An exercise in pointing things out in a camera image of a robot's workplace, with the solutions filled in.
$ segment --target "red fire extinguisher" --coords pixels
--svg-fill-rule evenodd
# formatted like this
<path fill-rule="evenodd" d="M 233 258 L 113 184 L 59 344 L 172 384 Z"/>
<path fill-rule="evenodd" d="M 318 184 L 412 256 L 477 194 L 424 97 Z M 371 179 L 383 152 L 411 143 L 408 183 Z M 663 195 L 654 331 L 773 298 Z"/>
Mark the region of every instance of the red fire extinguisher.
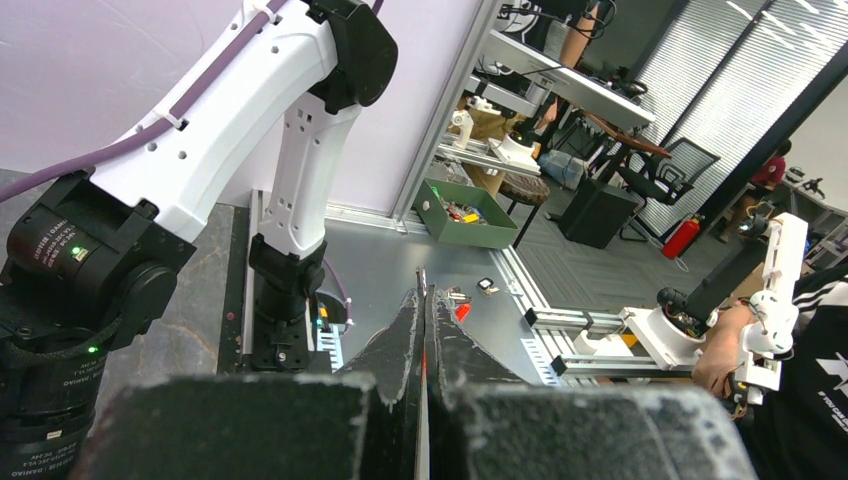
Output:
<path fill-rule="evenodd" d="M 695 235 L 701 231 L 701 220 L 703 218 L 700 215 L 693 215 L 692 218 L 683 222 L 683 225 L 674 232 L 674 235 L 671 236 L 668 243 L 663 247 L 663 255 L 672 260 L 677 258 L 680 252 L 692 243 Z"/>

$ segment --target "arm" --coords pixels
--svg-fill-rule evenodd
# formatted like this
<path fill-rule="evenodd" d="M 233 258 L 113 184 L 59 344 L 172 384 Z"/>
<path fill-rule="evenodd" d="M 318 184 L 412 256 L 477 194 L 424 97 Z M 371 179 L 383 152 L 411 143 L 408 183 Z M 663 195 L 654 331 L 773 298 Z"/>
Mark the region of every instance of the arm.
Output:
<path fill-rule="evenodd" d="M 692 370 L 692 380 L 718 398 L 730 395 L 727 377 L 739 368 L 739 337 L 742 329 L 755 321 L 751 309 L 734 306 L 718 317 L 707 333 L 704 352 Z"/>
<path fill-rule="evenodd" d="M 592 10 L 592 16 L 597 17 L 598 15 L 598 7 L 595 7 Z M 595 21 L 581 16 L 580 20 L 578 20 L 576 27 L 580 30 L 592 30 L 595 28 Z M 565 65 L 568 68 L 574 68 L 577 66 L 577 62 L 580 61 L 580 57 L 583 55 L 583 51 L 586 50 L 586 46 L 589 44 L 589 36 L 588 33 L 577 31 L 572 28 L 569 29 L 568 33 L 565 36 L 565 41 L 562 42 L 562 50 L 559 54 L 559 62 Z M 553 105 L 548 108 L 548 111 L 545 112 L 545 116 L 539 120 L 539 124 L 536 128 L 544 128 L 549 123 L 556 120 L 557 110 L 559 108 L 559 97 L 556 98 Z"/>

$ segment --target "cable tie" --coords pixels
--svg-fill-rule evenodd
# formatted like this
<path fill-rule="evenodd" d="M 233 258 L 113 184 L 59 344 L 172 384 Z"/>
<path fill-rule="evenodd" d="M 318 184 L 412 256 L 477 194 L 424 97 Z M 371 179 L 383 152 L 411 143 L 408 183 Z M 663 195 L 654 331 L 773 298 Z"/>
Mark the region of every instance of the cable tie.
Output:
<path fill-rule="evenodd" d="M 183 128 L 183 120 L 182 120 L 182 119 L 178 119 L 177 117 L 175 117 L 174 115 L 172 115 L 172 114 L 171 114 L 171 112 L 170 112 L 170 111 L 168 111 L 168 110 L 162 110 L 161 108 L 154 108 L 154 109 L 153 109 L 153 114 L 154 114 L 154 115 L 156 115 L 156 116 L 157 116 L 157 117 L 159 117 L 159 118 L 164 118 L 164 119 L 165 119 L 165 120 L 167 120 L 167 121 L 168 121 L 171 125 L 173 125 L 173 126 L 174 126 L 174 128 L 176 128 L 176 129 L 181 129 L 181 128 Z"/>
<path fill-rule="evenodd" d="M 271 11 L 271 9 L 268 8 L 268 5 L 262 2 L 253 2 L 253 9 L 257 12 L 262 12 L 265 15 L 268 15 L 269 22 L 273 22 L 277 18 L 277 14 Z"/>

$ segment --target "office chair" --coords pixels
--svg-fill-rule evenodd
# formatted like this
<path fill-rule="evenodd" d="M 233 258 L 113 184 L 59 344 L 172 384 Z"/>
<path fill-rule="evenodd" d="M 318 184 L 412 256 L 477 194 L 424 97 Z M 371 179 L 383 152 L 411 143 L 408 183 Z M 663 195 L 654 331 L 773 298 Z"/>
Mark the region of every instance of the office chair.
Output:
<path fill-rule="evenodd" d="M 618 174 L 627 182 L 626 190 L 641 197 L 641 202 L 633 215 L 618 231 L 618 237 L 629 242 L 647 242 L 641 232 L 635 230 L 639 238 L 624 236 L 624 230 L 642 213 L 649 199 L 673 206 L 687 192 L 694 188 L 695 181 L 721 157 L 704 150 L 688 138 L 681 138 L 667 148 L 671 160 L 662 157 L 649 157 L 643 152 L 633 152 L 633 155 L 619 167 Z M 641 168 L 636 171 L 631 162 L 637 156 L 642 161 Z"/>

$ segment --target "white wall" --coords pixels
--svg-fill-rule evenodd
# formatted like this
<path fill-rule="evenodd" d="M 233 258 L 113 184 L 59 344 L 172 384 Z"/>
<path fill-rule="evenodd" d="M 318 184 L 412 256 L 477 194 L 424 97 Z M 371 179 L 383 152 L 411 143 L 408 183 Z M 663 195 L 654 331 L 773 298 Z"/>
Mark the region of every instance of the white wall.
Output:
<path fill-rule="evenodd" d="M 846 112 L 848 79 L 843 80 L 792 134 L 792 151 L 786 156 L 787 165 L 801 167 L 805 179 L 824 178 L 820 186 L 827 195 L 825 203 L 841 210 L 848 210 Z"/>
<path fill-rule="evenodd" d="M 398 67 L 354 126 L 331 201 L 381 212 L 394 206 L 479 3 L 385 1 L 380 19 L 398 43 Z M 112 142 L 188 70 L 240 4 L 0 2 L 0 168 L 32 172 Z M 279 125 L 269 132 L 222 200 L 244 203 L 251 188 L 271 188 L 281 136 Z"/>

